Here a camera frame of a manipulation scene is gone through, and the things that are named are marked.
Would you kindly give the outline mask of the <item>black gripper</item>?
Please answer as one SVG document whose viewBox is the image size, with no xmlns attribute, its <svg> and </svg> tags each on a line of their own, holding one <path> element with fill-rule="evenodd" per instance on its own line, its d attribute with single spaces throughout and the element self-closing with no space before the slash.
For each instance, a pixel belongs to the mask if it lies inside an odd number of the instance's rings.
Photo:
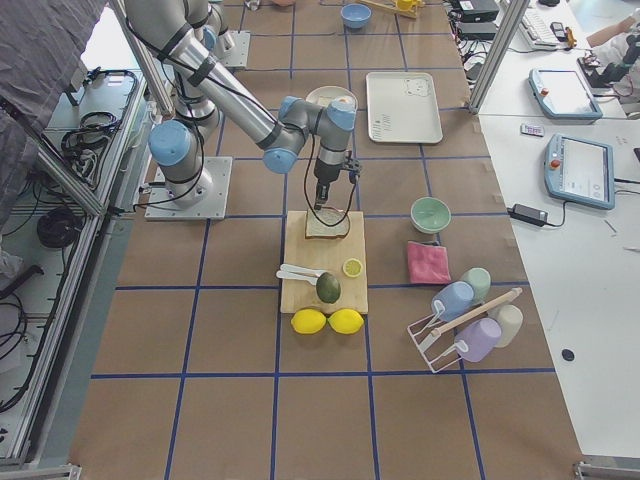
<svg viewBox="0 0 640 480">
<path fill-rule="evenodd" d="M 314 210 L 320 210 L 322 202 L 328 200 L 330 186 L 339 178 L 342 171 L 348 172 L 349 181 L 355 185 L 361 170 L 361 163 L 352 156 L 351 150 L 321 149 L 314 166 L 314 175 L 317 179 Z"/>
</svg>

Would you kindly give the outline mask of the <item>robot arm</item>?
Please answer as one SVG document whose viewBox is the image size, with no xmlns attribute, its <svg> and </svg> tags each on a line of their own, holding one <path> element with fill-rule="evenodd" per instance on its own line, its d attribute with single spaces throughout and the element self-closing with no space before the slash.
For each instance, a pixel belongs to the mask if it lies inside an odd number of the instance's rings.
<svg viewBox="0 0 640 480">
<path fill-rule="evenodd" d="M 207 1 L 144 1 L 124 3 L 132 33 L 161 62 L 171 65 L 186 85 L 206 96 L 264 151 L 263 162 L 275 173 L 288 172 L 307 139 L 320 139 L 314 175 L 314 208 L 324 206 L 331 184 L 342 171 L 356 184 L 358 162 L 348 144 L 355 127 L 355 105 L 335 99 L 322 107 L 301 98 L 283 99 L 277 117 L 230 73 L 205 46 L 204 28 L 224 34 L 228 28 L 221 5 Z"/>
</svg>

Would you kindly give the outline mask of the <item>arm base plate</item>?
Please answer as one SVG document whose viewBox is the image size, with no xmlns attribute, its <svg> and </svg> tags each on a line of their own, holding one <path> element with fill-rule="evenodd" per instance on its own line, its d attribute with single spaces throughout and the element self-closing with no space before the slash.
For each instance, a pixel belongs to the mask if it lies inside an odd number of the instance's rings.
<svg viewBox="0 0 640 480">
<path fill-rule="evenodd" d="M 150 191 L 144 217 L 149 221 L 222 220 L 225 217 L 233 158 L 205 157 L 204 169 L 197 185 L 176 187 L 166 184 L 164 174 L 157 170 L 158 188 Z"/>
<path fill-rule="evenodd" d="M 227 30 L 217 37 L 216 57 L 228 68 L 244 70 L 248 64 L 251 34 L 247 30 Z"/>
</svg>

